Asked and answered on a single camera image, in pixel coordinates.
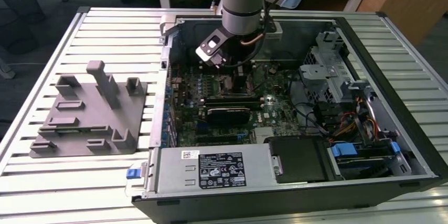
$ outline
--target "gray carpet floor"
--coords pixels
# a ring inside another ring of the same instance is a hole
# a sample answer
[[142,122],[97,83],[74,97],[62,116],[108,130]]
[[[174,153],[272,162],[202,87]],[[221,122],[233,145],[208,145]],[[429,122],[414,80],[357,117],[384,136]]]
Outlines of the gray carpet floor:
[[[94,7],[158,7],[157,0],[134,0],[124,4],[121,0],[37,0],[46,19],[37,25],[30,26],[32,33],[38,40],[38,48],[22,55],[10,55],[0,47],[0,58],[10,65],[16,72],[16,77],[4,80],[0,77],[0,121],[13,120],[20,110],[21,104],[34,85],[38,75],[44,69],[53,50],[60,42],[64,32],[70,24],[78,6]],[[194,0],[173,0],[173,7],[186,8]],[[206,8],[210,0],[202,0],[198,7]],[[441,18],[430,34],[417,47],[420,53],[438,72],[440,76],[448,81],[448,18]],[[9,124],[0,122],[0,139],[2,138]]]

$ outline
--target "blue drive latch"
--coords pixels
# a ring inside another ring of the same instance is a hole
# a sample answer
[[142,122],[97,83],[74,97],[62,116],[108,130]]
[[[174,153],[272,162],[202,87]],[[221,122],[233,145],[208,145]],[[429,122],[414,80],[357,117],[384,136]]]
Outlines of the blue drive latch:
[[141,169],[128,169],[126,171],[126,179],[141,178]]
[[336,144],[330,148],[330,151],[333,152],[334,157],[357,155],[354,145],[350,143]]

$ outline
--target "red wire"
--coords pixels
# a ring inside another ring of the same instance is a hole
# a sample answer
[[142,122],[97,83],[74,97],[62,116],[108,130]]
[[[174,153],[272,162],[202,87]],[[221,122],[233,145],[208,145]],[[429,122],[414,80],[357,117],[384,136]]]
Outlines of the red wire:
[[341,117],[341,125],[338,126],[338,128],[342,127],[342,123],[344,123],[344,119],[345,119],[345,117],[346,117],[348,115],[352,115],[352,114],[354,114],[354,112],[346,112],[346,113],[344,113],[344,115],[342,115],[342,117]]

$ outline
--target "blue plastic tab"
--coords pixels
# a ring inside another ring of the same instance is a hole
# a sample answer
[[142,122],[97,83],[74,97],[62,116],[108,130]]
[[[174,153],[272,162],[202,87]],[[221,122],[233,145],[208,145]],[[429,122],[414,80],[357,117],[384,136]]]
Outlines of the blue plastic tab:
[[241,141],[241,139],[242,139],[245,136],[246,136],[246,134],[245,134],[245,133],[241,133],[241,134],[237,134],[237,135],[236,135],[236,137],[237,137],[238,141]]
[[397,142],[392,142],[390,146],[392,146],[392,150],[393,150],[394,154],[397,154],[401,151]]
[[357,155],[354,145],[350,143],[336,144],[330,148],[330,151],[333,152],[334,157]]
[[341,153],[340,153],[340,151],[338,151],[338,149],[337,149],[336,146],[333,146],[333,147],[330,148],[330,151],[333,152],[333,156],[334,156],[334,157],[338,157],[338,156],[341,155]]
[[126,179],[141,178],[140,174],[141,174],[141,169],[128,169]]

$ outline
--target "regulatory symbols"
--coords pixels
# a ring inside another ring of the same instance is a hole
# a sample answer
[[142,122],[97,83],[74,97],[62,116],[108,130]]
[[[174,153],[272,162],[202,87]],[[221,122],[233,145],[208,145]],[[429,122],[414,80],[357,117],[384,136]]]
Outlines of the regulatory symbols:
[[220,169],[218,168],[212,168],[210,169],[210,176],[212,177],[217,177],[217,176],[220,176],[221,175],[221,171],[220,171]]

